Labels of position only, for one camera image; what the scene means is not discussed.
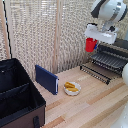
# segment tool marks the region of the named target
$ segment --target wooden countertop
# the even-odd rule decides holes
[[[79,67],[57,76],[57,95],[52,95],[35,82],[46,100],[45,126],[42,128],[110,128],[128,101],[128,87],[122,78],[106,85]],[[64,92],[63,86],[67,81],[81,85],[77,96],[68,96]]]

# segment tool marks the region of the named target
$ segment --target dark blue book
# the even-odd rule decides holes
[[[58,93],[58,77],[46,69],[35,66],[36,69],[36,82],[51,92],[53,95]]]

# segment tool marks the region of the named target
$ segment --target white plate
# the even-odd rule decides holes
[[[78,91],[76,91],[76,92],[68,91],[68,90],[65,88],[65,86],[64,86],[64,90],[65,90],[65,92],[66,92],[68,95],[70,95],[70,96],[78,95],[78,93],[79,93],[80,90],[81,90],[80,85],[77,84],[77,83],[75,83],[75,82],[69,82],[69,83],[74,84],[74,85],[75,85],[75,88],[77,88]]]

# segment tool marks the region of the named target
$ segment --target black plastic container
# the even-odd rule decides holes
[[[40,128],[46,101],[17,59],[0,61],[0,128]]]

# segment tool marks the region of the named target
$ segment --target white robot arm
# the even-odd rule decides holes
[[[127,6],[123,0],[96,0],[91,9],[94,18],[105,20],[102,31],[94,24],[88,24],[85,36],[102,42],[113,44],[116,40],[118,29],[113,27],[114,22],[124,19],[127,13]]]
[[[123,0],[96,0],[91,10],[94,18],[118,22],[124,19],[127,6]]]

